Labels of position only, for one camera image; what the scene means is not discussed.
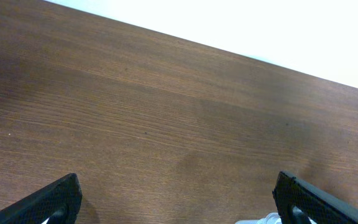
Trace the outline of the dark bottle white cap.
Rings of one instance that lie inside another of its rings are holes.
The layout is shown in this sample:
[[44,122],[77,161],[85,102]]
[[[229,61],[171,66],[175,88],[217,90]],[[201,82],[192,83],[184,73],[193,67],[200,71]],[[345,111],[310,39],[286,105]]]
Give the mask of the dark bottle white cap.
[[283,224],[278,213],[269,213],[266,217],[258,220],[239,220],[235,224]]

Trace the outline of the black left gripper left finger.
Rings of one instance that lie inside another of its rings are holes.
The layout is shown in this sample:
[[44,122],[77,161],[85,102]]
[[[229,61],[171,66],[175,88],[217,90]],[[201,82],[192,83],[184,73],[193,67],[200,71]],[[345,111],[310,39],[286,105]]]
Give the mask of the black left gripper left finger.
[[74,224],[81,201],[79,180],[75,173],[70,173],[0,210],[0,224]]

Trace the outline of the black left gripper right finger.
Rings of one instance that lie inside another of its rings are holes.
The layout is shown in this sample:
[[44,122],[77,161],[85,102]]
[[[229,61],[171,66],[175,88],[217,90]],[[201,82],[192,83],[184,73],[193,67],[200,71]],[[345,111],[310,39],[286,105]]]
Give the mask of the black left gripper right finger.
[[272,193],[284,224],[358,224],[358,209],[290,172],[278,173]]

